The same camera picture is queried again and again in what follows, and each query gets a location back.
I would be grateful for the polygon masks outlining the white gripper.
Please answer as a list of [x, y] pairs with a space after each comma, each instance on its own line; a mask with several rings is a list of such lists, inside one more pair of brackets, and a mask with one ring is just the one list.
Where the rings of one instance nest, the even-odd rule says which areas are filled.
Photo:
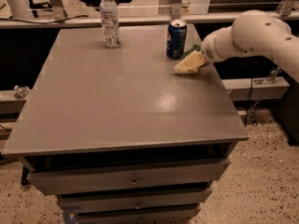
[[220, 54], [216, 51], [215, 40], [215, 36], [207, 36], [202, 42], [202, 52], [194, 50], [190, 54], [188, 54], [184, 59], [179, 61], [178, 64], [175, 66], [176, 73], [197, 74], [199, 68], [206, 64], [207, 61], [212, 63], [222, 62], [224, 58], [221, 57]]

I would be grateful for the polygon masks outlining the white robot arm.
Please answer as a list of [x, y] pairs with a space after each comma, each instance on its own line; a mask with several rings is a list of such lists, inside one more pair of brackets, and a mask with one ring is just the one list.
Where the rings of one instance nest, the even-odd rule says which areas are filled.
[[206, 36], [200, 51], [192, 51], [176, 66], [177, 74], [196, 74], [206, 63], [263, 56], [299, 82], [299, 37], [290, 26], [260, 10], [241, 13], [226, 28]]

